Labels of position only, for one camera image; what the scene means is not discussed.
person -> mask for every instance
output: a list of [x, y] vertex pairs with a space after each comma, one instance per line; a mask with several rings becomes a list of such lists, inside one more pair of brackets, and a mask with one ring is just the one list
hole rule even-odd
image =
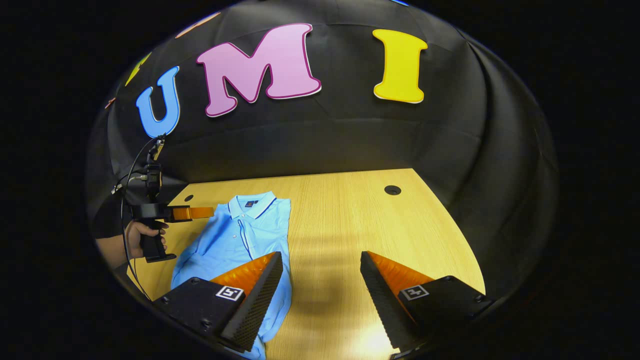
[[[140, 235], [156, 236], [158, 231], [160, 234], [166, 234], [165, 229], [169, 228], [169, 224], [162, 223], [162, 229], [153, 230], [137, 221], [131, 221], [125, 230], [127, 235], [127, 247], [129, 248], [129, 257], [131, 259], [143, 258], [142, 248], [140, 247]], [[124, 242], [122, 234], [112, 236], [110, 238], [96, 239], [98, 248], [106, 259], [109, 266], [114, 269], [127, 262], [127, 256], [124, 252]], [[162, 237], [162, 244], [166, 250], [166, 240]]]

pink letter m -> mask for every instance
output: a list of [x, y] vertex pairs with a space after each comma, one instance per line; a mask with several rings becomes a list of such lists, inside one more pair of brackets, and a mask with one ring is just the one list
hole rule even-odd
[[238, 101], [229, 96], [225, 80], [248, 102], [258, 99], [267, 68], [271, 84], [267, 96], [290, 99], [320, 91], [320, 80], [311, 76], [305, 37], [310, 24], [288, 24], [269, 30], [249, 57], [236, 46], [225, 42], [202, 53], [197, 62], [204, 65], [209, 91], [206, 113], [224, 115], [236, 108]]

blue letter u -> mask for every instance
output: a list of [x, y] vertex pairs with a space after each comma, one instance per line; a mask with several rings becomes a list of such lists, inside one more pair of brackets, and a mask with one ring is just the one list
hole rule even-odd
[[172, 67], [158, 79], [158, 86], [162, 88], [166, 115], [162, 120], [156, 120], [154, 111], [151, 108], [151, 92], [153, 87], [148, 87], [138, 96], [136, 106], [140, 111], [140, 120], [145, 132], [152, 138], [164, 133], [171, 133], [180, 119], [180, 103], [178, 93], [175, 91], [175, 75], [180, 67]]

polo shirt collar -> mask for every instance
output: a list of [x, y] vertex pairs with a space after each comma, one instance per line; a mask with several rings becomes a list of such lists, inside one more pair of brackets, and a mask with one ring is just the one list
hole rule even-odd
[[[262, 215], [267, 208], [275, 201], [276, 197], [273, 192], [260, 193], [257, 195], [236, 195], [231, 198], [231, 201], [227, 204], [231, 218], [237, 218], [242, 214], [246, 214], [251, 218], [258, 218]], [[250, 208], [244, 208], [243, 204], [247, 201], [258, 200], [257, 204], [254, 204]]]

wooden table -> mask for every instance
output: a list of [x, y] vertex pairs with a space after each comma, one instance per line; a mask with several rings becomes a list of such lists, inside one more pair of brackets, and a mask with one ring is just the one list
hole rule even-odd
[[[389, 195], [387, 185], [402, 192]], [[171, 205], [215, 207], [235, 195], [268, 191], [291, 199], [293, 288], [291, 309], [278, 334], [266, 343], [269, 360], [386, 360], [397, 352], [360, 275], [364, 250], [435, 279], [456, 276], [485, 291], [466, 239], [410, 168], [191, 184]], [[188, 195], [193, 199], [184, 202]], [[179, 255], [207, 221], [170, 224], [167, 253]], [[138, 278], [153, 300], [170, 290], [176, 260], [136, 262]]]

